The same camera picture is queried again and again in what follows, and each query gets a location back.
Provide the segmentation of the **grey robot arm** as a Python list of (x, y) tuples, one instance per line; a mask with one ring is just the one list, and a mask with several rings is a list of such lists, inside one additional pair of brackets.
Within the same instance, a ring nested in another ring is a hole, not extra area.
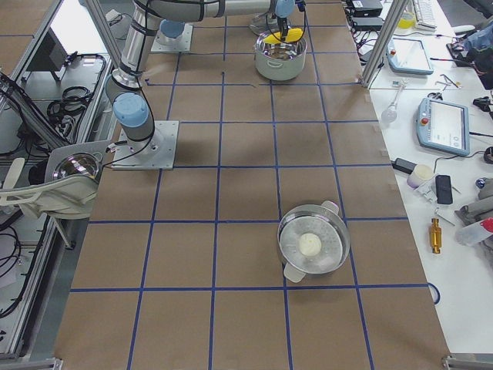
[(292, 1), (137, 1), (106, 93), (142, 160), (169, 151), (160, 122), (181, 120), (181, 166), (266, 166), (274, 160), (271, 81), (296, 76), (304, 45)]

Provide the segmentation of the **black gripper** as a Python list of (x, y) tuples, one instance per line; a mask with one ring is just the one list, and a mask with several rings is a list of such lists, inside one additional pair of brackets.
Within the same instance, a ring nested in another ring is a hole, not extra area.
[(284, 42), (289, 32), (288, 20), (286, 17), (277, 16), (277, 26), (280, 30), (280, 40)]

